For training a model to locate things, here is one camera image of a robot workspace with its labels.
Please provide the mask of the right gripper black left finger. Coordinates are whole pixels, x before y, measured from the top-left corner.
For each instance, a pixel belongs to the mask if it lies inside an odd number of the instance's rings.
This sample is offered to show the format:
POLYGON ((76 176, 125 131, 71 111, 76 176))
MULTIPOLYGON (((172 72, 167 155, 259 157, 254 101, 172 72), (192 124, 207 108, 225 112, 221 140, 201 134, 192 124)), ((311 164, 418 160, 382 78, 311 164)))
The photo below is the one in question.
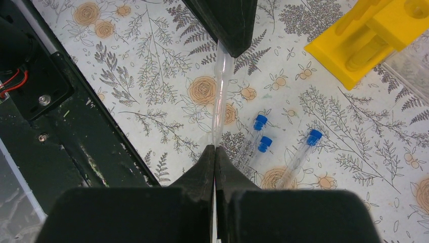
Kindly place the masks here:
POLYGON ((215 147, 168 187, 74 188, 37 242, 211 242, 215 147))

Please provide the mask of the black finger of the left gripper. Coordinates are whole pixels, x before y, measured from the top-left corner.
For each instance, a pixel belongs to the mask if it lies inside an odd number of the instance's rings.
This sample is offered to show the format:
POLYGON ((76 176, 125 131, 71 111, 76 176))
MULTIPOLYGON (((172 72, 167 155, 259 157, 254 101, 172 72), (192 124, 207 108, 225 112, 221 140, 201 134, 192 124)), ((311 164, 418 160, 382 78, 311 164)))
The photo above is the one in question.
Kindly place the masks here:
POLYGON ((234 58, 251 45, 257 0, 185 0, 183 3, 234 58))

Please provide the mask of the clear plastic pipette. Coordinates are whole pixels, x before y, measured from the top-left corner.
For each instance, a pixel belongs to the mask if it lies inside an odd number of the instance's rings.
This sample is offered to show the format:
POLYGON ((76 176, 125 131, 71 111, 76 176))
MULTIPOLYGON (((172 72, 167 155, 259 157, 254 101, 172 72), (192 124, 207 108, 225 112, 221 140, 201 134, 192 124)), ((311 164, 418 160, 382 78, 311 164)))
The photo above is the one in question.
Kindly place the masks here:
POLYGON ((223 134, 223 127, 226 115, 226 103, 229 80, 232 77, 235 59, 228 53, 227 49, 219 40, 217 44, 216 64, 214 68, 216 78, 216 97, 212 114, 212 143, 218 147, 223 134))

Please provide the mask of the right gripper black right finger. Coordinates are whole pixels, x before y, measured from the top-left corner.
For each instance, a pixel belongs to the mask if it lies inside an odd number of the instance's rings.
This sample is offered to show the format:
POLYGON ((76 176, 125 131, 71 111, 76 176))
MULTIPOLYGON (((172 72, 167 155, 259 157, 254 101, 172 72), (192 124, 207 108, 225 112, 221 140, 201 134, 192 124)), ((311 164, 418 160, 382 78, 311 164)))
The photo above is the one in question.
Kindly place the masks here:
POLYGON ((263 190, 216 148, 218 238, 222 242, 380 242, 359 197, 346 190, 263 190))

